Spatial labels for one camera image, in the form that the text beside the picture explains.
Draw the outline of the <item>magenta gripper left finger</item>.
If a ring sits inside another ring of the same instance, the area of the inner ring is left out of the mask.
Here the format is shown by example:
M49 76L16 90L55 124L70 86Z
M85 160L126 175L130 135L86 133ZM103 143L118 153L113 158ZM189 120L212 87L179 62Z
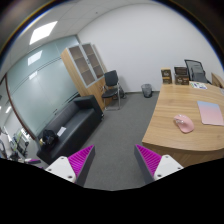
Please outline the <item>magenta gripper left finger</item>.
M83 187L94 156L95 146L91 145L69 157L60 156L46 171Z

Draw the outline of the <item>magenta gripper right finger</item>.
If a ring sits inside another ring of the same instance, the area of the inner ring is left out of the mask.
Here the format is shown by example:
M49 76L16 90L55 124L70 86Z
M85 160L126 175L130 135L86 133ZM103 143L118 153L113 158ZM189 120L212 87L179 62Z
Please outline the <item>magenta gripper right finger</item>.
M170 155L161 156L138 144L134 146L134 155L146 184L183 169L183 166Z

